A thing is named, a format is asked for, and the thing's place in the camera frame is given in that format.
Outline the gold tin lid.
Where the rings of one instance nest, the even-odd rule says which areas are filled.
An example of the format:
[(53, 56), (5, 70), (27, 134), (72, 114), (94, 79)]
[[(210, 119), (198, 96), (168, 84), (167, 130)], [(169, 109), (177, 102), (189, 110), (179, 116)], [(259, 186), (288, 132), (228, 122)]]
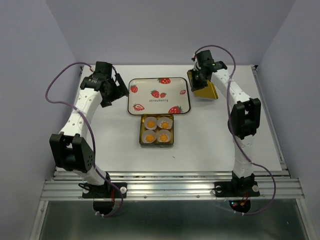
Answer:
[[(187, 77), (189, 80), (190, 88), (191, 88), (192, 71), (194, 71), (194, 70), (190, 69), (187, 71)], [(209, 80), (207, 80), (207, 83), (208, 83), (207, 87), (200, 89), (200, 90), (192, 91), (194, 96), (197, 98), (209, 99), (209, 100), (218, 99), (218, 94), (216, 92), (216, 88), (215, 88), (214, 84), (212, 82), (210, 82)]]

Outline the orange swirl cookie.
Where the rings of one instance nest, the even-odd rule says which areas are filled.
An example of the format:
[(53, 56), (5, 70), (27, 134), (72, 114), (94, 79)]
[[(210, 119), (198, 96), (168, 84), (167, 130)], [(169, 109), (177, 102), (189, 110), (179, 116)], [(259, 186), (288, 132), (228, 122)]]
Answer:
[(161, 128), (163, 129), (169, 129), (170, 128), (170, 123), (168, 121), (163, 121), (161, 123)]

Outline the black gold cookie tin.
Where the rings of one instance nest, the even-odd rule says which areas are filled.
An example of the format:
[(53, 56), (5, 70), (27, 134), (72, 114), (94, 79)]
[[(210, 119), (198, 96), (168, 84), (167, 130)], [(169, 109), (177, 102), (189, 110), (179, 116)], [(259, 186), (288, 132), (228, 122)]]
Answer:
[[(142, 134), (147, 130), (144, 126), (144, 120), (146, 117), (155, 117), (157, 120), (161, 117), (169, 117), (173, 120), (173, 126), (169, 130), (171, 132), (171, 140), (168, 143), (160, 143), (157, 140), (157, 133), (159, 130), (162, 130), (157, 126), (157, 128), (153, 131), (156, 133), (156, 140), (153, 143), (143, 143), (142, 142)], [(143, 114), (140, 118), (140, 129), (139, 129), (139, 144), (142, 148), (172, 148), (174, 146), (175, 136), (174, 136), (174, 116), (172, 114)]]

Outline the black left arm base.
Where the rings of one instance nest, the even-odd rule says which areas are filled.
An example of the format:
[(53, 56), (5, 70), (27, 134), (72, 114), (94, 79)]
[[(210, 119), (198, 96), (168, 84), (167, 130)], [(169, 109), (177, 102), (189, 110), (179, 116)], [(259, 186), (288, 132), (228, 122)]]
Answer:
[(108, 183), (104, 185), (92, 185), (89, 183), (79, 183), (78, 186), (82, 188), (82, 198), (84, 199), (120, 199), (127, 197), (127, 192), (121, 193), (115, 187)]

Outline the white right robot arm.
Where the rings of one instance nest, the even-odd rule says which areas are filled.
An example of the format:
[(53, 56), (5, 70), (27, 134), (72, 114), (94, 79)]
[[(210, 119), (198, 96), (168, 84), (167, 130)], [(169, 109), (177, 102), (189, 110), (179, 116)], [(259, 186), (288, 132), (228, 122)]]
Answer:
[(192, 92), (213, 85), (213, 92), (219, 90), (227, 102), (227, 126), (234, 142), (234, 167), (232, 170), (231, 192), (242, 195), (248, 185), (255, 184), (250, 154), (253, 138), (260, 126), (261, 101), (252, 98), (233, 80), (236, 65), (232, 72), (223, 61), (215, 61), (210, 50), (197, 51), (192, 58), (193, 68), (188, 71)]

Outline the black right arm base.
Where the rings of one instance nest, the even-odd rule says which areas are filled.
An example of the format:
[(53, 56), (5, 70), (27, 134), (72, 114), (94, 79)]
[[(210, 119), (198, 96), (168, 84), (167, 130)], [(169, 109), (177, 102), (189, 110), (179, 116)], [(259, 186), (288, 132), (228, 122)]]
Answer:
[(242, 197), (259, 197), (259, 189), (254, 190), (254, 186), (258, 186), (254, 180), (232, 179), (229, 181), (216, 181), (213, 183), (213, 193), (218, 198), (242, 198)]

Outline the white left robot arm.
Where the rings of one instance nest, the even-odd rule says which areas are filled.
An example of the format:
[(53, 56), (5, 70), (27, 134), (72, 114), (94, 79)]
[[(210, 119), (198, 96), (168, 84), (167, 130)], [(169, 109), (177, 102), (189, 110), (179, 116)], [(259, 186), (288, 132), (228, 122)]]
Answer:
[(98, 107), (109, 107), (129, 90), (121, 75), (108, 62), (98, 61), (91, 74), (79, 85), (75, 103), (66, 103), (71, 114), (59, 133), (52, 134), (49, 145), (55, 165), (82, 177), (100, 197), (111, 193), (109, 174), (95, 163), (96, 144), (88, 144), (87, 135), (92, 135), (91, 121)]

